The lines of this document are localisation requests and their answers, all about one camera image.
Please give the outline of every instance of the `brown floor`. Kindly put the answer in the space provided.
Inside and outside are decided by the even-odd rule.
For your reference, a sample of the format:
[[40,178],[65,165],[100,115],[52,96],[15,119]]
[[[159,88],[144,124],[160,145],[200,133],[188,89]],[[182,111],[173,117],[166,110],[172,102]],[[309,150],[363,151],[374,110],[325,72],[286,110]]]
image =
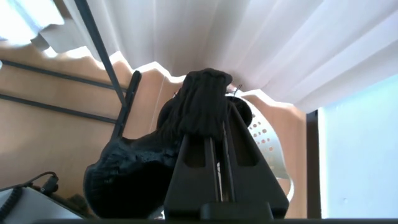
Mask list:
[[[109,83],[106,72],[89,57],[70,59],[61,55],[45,58],[32,46],[10,49],[0,45],[0,58]],[[114,68],[121,85],[127,86],[130,69],[122,62],[115,63]],[[162,105],[179,86],[180,83],[169,82],[158,71],[145,72],[124,137],[139,138],[153,131]],[[0,70],[0,93],[114,119],[121,106],[113,90],[10,66]],[[287,217],[306,217],[305,115],[283,103],[270,106],[256,96],[246,98],[269,120],[284,149],[287,169],[295,182],[295,196]],[[112,124],[6,100],[0,100],[0,124],[0,188],[52,170],[60,178],[58,194],[63,197],[82,193],[85,168],[98,160],[113,130]],[[280,183],[288,192],[289,184]]]

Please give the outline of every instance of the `black cloth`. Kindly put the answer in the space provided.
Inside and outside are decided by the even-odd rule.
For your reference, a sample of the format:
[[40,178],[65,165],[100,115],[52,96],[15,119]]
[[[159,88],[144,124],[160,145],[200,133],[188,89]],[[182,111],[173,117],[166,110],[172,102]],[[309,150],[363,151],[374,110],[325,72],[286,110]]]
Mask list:
[[139,139],[110,141],[87,167],[85,198],[101,218],[146,218],[163,204],[184,134],[222,137],[225,91],[231,75],[207,68],[190,72],[162,108],[158,128]]

